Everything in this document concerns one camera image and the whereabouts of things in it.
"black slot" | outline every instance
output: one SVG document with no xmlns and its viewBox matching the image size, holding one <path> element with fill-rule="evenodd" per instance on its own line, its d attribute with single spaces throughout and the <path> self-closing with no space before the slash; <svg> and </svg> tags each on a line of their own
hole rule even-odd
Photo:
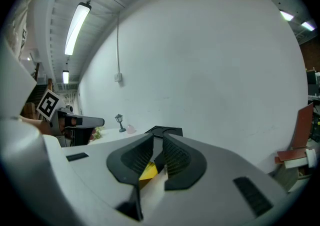
<svg viewBox="0 0 320 226">
<path fill-rule="evenodd" d="M 233 182 L 257 217 L 273 207 L 248 177 L 239 177 Z"/>
<path fill-rule="evenodd" d="M 71 162 L 71 161 L 75 161 L 75 160 L 80 160 L 80 159 L 84 159 L 86 157 L 89 157 L 88 154 L 82 152 L 82 153 L 78 153 L 78 154 L 74 154 L 74 155 L 69 155 L 66 156 L 66 159 Z"/>
</svg>

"white wall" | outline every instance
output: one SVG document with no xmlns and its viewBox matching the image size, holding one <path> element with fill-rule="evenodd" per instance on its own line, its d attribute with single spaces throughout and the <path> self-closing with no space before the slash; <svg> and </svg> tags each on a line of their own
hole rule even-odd
<svg viewBox="0 0 320 226">
<path fill-rule="evenodd" d="M 292 139 L 307 105 L 297 40 L 271 0 L 139 0 L 86 69 L 79 105 L 107 128 L 182 127 L 263 171 Z"/>
<path fill-rule="evenodd" d="M 80 106 L 79 106 L 79 93 L 77 92 L 75 94 L 75 97 L 74 97 L 74 102 L 73 102 L 73 113 L 76 114 L 76 115 L 81 115 L 81 111 L 80 111 Z"/>
<path fill-rule="evenodd" d="M 30 75 L 35 72 L 36 65 L 32 60 L 21 59 L 20 63 Z"/>
<path fill-rule="evenodd" d="M 73 108 L 73 114 L 80 115 L 78 107 L 75 102 L 67 102 L 66 105 L 70 105 Z"/>
</svg>

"black strip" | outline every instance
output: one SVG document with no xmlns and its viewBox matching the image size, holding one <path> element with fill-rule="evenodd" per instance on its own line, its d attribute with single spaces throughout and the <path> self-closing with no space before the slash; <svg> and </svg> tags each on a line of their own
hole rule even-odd
<svg viewBox="0 0 320 226">
<path fill-rule="evenodd" d="M 234 179 L 233 182 L 257 217 L 273 207 L 249 178 L 239 177 Z"/>
<path fill-rule="evenodd" d="M 165 168 L 165 156 L 163 152 L 161 151 L 160 154 L 153 160 L 155 164 L 156 171 L 158 174 Z"/>
<path fill-rule="evenodd" d="M 83 117 L 77 117 L 76 118 L 76 125 L 77 126 L 81 126 L 82 125 L 82 121 L 83 121 Z"/>
<path fill-rule="evenodd" d="M 89 157 L 88 154 L 82 152 L 82 153 L 78 153 L 78 154 L 74 154 L 74 155 L 69 155 L 66 156 L 66 159 L 71 162 L 71 161 L 75 161 L 75 160 L 80 160 L 80 159 L 84 159 L 86 157 Z"/>
</svg>

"ceiling beam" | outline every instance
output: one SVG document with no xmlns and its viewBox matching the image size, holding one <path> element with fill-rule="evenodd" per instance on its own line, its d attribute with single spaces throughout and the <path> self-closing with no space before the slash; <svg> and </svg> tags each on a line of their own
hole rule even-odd
<svg viewBox="0 0 320 226">
<path fill-rule="evenodd" d="M 55 94 L 60 95 L 60 96 L 66 96 L 69 95 L 69 93 L 76 93 L 77 90 L 76 89 L 70 89 L 70 90 L 66 90 L 66 91 L 54 91 Z"/>
<path fill-rule="evenodd" d="M 55 0 L 34 0 L 34 33 L 43 68 L 48 79 L 56 82 L 50 53 L 50 24 Z"/>
<path fill-rule="evenodd" d="M 58 82 L 57 84 L 61 84 L 61 85 L 74 85 L 74 84 L 79 84 L 79 81 L 69 81 L 68 84 L 64 84 L 63 82 Z"/>
</svg>

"ceiling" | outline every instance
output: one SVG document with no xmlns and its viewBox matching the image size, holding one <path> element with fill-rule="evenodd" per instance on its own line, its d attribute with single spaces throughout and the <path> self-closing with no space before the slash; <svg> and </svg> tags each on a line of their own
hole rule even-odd
<svg viewBox="0 0 320 226">
<path fill-rule="evenodd" d="M 43 51 L 46 51 L 49 60 L 50 67 L 47 67 L 47 70 L 52 71 L 55 78 L 56 92 L 64 92 L 67 89 L 78 89 L 81 71 L 92 47 L 97 43 L 99 37 L 111 22 L 115 20 L 117 13 L 136 0 L 91 0 L 90 5 L 92 6 L 92 10 L 80 30 L 73 55 L 68 62 L 67 67 L 70 75 L 70 84 L 64 85 L 62 84 L 62 71 L 66 69 L 68 58 L 64 51 L 69 26 L 77 5 L 80 2 L 86 1 L 87 0 L 54 0 L 51 2 L 52 6 L 46 14 L 46 17 L 49 18 L 49 24 L 45 30 L 48 40 L 46 40 L 47 48 Z M 301 0 L 272 1 L 280 10 L 294 15 L 294 19 L 289 22 L 289 25 L 299 44 L 317 35 L 317 30 L 308 31 L 301 26 L 302 22 L 311 20 L 308 9 Z"/>
</svg>

